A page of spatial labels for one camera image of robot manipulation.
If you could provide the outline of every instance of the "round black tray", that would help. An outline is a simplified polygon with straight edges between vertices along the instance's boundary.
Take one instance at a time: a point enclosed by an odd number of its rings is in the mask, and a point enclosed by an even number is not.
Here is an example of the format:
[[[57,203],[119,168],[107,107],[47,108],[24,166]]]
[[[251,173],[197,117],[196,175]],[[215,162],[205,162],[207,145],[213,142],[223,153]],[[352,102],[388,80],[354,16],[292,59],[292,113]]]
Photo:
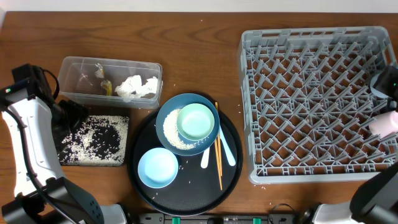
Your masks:
[[[223,163],[222,191],[218,180],[214,145],[210,147],[209,163],[206,169],[200,167],[202,153],[195,156],[176,155],[180,168],[175,180],[164,188],[152,189],[141,182],[137,167],[139,159],[145,152],[155,147],[163,147],[156,135],[156,117],[157,112],[150,114],[143,121],[132,144],[132,151],[126,158],[133,187],[147,203],[160,212],[169,215],[198,215],[217,207],[235,188],[242,171],[241,141],[232,122],[227,116],[220,113],[221,128],[236,159],[236,165],[230,166],[224,149],[221,149]]]

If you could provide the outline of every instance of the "dish rack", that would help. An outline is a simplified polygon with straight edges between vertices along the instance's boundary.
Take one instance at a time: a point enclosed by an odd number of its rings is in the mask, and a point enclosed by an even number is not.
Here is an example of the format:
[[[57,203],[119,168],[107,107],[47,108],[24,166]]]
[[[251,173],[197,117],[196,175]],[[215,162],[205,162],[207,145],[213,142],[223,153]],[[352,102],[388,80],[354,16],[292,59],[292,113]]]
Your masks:
[[[252,183],[367,180],[394,163],[398,135],[368,129],[387,105],[370,78],[397,66],[385,28],[249,30],[238,57]]]

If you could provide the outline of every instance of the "chopsticks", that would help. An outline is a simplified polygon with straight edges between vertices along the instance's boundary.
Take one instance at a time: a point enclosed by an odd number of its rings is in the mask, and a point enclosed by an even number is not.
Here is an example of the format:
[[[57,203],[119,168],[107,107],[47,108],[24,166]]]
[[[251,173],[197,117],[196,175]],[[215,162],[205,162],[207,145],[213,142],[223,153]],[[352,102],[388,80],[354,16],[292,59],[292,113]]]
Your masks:
[[[217,170],[218,180],[220,181],[220,189],[223,190],[223,184],[221,182],[221,176],[223,176],[223,164],[221,163],[221,142],[220,142],[220,131],[218,131],[217,139],[215,141],[216,159],[217,159]]]

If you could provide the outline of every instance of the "wood grain surface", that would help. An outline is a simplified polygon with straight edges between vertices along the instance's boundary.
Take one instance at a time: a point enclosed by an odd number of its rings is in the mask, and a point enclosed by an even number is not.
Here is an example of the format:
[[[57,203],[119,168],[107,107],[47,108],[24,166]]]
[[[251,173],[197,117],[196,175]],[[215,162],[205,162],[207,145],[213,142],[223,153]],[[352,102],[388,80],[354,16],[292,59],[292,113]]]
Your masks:
[[[0,33],[0,88],[12,84],[11,69],[28,62],[55,74],[66,56],[157,62],[163,66],[161,104],[180,93],[206,93],[219,102],[243,140],[237,63],[241,34],[252,29],[346,26],[384,26],[398,52],[397,14],[7,12]],[[120,113],[117,108],[107,111]],[[123,110],[131,118],[129,139],[148,112]],[[14,199],[16,174],[11,137],[0,120],[0,205],[4,205]],[[122,202],[134,213],[152,210],[132,188],[126,166],[63,170],[100,204]],[[264,189],[250,183],[244,166],[233,193],[210,212],[266,213],[278,203],[302,211],[317,202],[350,200],[361,184],[265,185]]]

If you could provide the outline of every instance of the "bowl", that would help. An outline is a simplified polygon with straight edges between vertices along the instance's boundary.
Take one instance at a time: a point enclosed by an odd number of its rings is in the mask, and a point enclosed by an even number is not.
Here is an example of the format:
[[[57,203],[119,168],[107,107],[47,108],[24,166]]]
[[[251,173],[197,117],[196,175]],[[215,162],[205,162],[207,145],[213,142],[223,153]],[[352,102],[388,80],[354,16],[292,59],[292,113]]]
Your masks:
[[[198,141],[207,137],[214,128],[211,110],[200,103],[184,106],[177,117],[177,129],[186,139]]]
[[[142,183],[153,189],[166,187],[173,182],[178,172],[175,155],[164,148],[147,151],[138,162],[138,176]]]
[[[195,144],[195,147],[192,149],[179,149],[167,140],[164,130],[163,124],[166,117],[175,109],[182,109],[187,105],[192,103],[199,103],[201,105],[205,105],[214,116],[214,128],[211,130],[211,133],[205,138],[198,141],[189,140],[179,133],[179,137],[182,142],[185,144]],[[212,102],[207,100],[205,97],[201,95],[197,95],[194,93],[184,93],[181,95],[177,95],[171,99],[169,99],[159,110],[157,117],[156,117],[156,135],[159,138],[159,141],[162,143],[163,147],[170,150],[172,153],[180,155],[180,156],[194,156],[199,153],[202,153],[204,150],[209,148],[213,143],[214,140],[217,138],[218,130],[220,128],[220,117],[218,116],[218,112],[216,107],[213,105]]]

